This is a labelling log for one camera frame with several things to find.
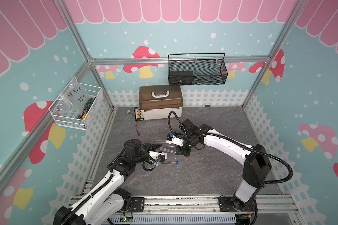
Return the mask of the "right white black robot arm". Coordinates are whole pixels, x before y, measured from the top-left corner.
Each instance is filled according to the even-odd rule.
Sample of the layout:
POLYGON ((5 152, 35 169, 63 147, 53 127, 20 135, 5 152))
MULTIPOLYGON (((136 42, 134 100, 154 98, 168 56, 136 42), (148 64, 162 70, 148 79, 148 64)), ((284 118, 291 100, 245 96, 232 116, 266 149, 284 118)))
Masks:
POLYGON ((293 177, 293 169, 285 160, 266 152, 257 144, 251 146, 229 138, 209 125, 194 125, 189 119, 179 121, 181 133, 172 129, 167 135, 167 143, 177 146, 177 154, 190 156, 192 149, 212 147, 232 157, 243 166, 242 181, 230 200, 223 205, 229 205, 236 211, 243 211, 248 205, 255 206, 255 195, 267 184, 280 184, 293 177), (267 180, 272 169, 271 160, 275 160, 288 170, 286 177, 279 180, 267 180))

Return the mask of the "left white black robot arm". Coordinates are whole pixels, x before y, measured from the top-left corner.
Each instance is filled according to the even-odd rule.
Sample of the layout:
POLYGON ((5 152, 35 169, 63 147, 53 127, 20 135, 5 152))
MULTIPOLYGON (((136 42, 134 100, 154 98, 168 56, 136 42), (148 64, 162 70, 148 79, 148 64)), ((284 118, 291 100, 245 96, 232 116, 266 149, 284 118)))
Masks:
POLYGON ((54 216, 55 225, 101 225, 110 216, 132 209, 131 193, 121 188, 136 169, 137 164, 156 166, 167 159, 165 152, 158 152, 160 144, 142 143, 131 139, 107 166, 102 180, 84 197, 70 207, 61 207, 54 216))

